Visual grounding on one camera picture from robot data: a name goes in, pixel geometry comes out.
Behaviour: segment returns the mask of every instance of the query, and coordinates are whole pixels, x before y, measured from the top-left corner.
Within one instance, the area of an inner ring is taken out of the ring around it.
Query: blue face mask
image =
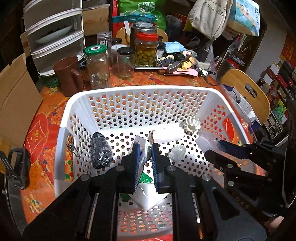
[[[185,47],[179,42],[165,42],[165,51],[167,53],[176,53],[182,52],[185,50]]]

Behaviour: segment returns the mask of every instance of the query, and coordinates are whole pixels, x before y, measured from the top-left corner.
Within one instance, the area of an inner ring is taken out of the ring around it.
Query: orange floral tablecloth
[[[130,79],[110,78],[111,86],[133,85],[187,85],[211,87],[223,93],[219,86],[211,86],[203,78],[181,76],[162,76],[151,72],[135,72]],[[31,155],[30,185],[20,191],[22,206],[27,223],[30,223],[54,200],[54,156],[56,151],[59,125],[69,98],[63,96],[60,88],[44,87],[41,91],[41,103],[29,128],[24,146]],[[250,141],[250,134],[245,127]],[[72,180],[72,154],[67,153],[65,160],[65,179]],[[172,240],[172,235],[158,237],[156,240]]]

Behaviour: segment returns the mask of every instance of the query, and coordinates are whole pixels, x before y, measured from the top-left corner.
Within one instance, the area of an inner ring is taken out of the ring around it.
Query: brown mug
[[[83,78],[77,56],[66,57],[54,65],[54,72],[59,78],[63,95],[71,97],[83,89]]]

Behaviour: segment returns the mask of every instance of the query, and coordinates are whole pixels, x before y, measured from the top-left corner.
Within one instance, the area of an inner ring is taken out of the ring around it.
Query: metal tray
[[[138,69],[138,70],[158,70],[158,69],[164,69],[162,67],[137,67],[135,66],[134,69]]]

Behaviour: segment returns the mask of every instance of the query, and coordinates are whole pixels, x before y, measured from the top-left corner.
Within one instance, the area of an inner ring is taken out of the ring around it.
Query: white plate
[[[51,42],[51,41],[53,41],[53,40],[55,40],[55,39],[57,39],[57,38],[59,38],[59,37],[61,37],[63,35],[69,33],[69,31],[71,30],[72,27],[73,27],[73,25],[62,28],[62,29],[60,29],[58,31],[55,31],[54,33],[51,33],[49,35],[46,35],[46,36],[42,37],[41,39],[36,40],[35,42],[37,44],[47,44],[47,43],[49,43],[49,42]]]

